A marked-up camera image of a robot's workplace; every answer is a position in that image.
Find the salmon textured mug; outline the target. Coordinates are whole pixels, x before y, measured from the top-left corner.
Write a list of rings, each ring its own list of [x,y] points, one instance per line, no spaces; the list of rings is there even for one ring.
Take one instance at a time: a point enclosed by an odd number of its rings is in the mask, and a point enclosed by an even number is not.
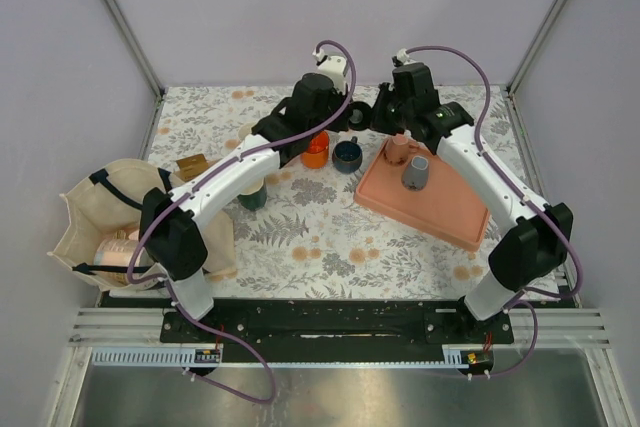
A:
[[[409,160],[409,156],[414,153],[418,147],[419,144],[416,141],[403,134],[396,134],[386,141],[383,156],[387,164],[391,166],[401,166]]]

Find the orange mug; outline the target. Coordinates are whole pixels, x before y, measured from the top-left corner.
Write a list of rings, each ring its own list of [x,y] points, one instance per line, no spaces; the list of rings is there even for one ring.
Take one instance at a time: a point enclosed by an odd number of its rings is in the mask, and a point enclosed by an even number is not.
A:
[[[309,169],[321,169],[329,157],[330,137],[326,131],[319,132],[310,142],[309,147],[301,154],[302,164]]]

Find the blue mug cream base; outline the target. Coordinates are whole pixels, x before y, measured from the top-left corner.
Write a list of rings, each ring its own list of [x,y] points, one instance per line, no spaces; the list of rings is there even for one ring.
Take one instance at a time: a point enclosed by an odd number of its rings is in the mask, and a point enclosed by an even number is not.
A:
[[[336,144],[332,152],[334,168],[343,174],[357,171],[362,164],[363,153],[356,137]]]

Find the grey-blue square mug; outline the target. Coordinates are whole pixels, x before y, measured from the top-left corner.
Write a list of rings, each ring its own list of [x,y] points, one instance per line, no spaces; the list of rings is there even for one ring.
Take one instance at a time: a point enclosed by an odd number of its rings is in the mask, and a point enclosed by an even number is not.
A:
[[[402,185],[410,191],[421,191],[425,188],[429,179],[429,160],[426,157],[415,155],[406,165],[402,174]]]

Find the dark green mug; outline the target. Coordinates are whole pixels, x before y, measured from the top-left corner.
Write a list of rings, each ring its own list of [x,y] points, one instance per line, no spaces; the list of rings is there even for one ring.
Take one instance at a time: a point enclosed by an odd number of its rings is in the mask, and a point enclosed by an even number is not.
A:
[[[249,211],[255,212],[263,208],[267,201],[267,188],[264,180],[261,179],[252,184],[240,193],[237,199],[240,205]]]

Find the brown striped mug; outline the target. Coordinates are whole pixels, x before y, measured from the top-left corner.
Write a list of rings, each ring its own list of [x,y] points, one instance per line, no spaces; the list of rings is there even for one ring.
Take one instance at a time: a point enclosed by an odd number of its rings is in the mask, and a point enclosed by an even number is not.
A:
[[[366,102],[352,102],[348,119],[349,128],[354,131],[368,130],[371,124],[371,115],[372,109]]]

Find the yellow mug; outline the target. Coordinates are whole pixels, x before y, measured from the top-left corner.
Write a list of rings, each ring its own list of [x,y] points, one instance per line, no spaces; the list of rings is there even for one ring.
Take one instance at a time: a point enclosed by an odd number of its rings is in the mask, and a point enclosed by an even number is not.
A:
[[[254,125],[253,124],[246,124],[243,125],[239,130],[238,130],[238,139],[243,142],[249,135],[252,134],[252,129],[253,129]]]

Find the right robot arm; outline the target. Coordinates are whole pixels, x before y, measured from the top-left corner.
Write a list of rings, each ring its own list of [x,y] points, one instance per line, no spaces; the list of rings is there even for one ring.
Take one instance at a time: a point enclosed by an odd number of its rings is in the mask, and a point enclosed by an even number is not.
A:
[[[379,86],[370,127],[380,133],[410,133],[457,172],[488,208],[501,239],[489,254],[489,271],[463,298],[466,311],[455,330],[475,343],[491,329],[490,318],[532,281],[563,264],[573,214],[549,204],[498,159],[458,103],[441,103],[430,69],[421,62],[396,63],[392,80]]]

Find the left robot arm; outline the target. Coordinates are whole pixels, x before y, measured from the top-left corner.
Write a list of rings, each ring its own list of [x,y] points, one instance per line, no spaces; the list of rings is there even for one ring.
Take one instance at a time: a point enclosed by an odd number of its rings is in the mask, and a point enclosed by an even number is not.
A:
[[[168,193],[152,189],[144,196],[138,246],[160,265],[159,275],[184,315],[182,330],[192,340],[205,342],[217,329],[203,272],[208,250],[202,228],[252,184],[301,155],[318,133],[345,129],[355,86],[353,72],[304,75],[213,167]]]

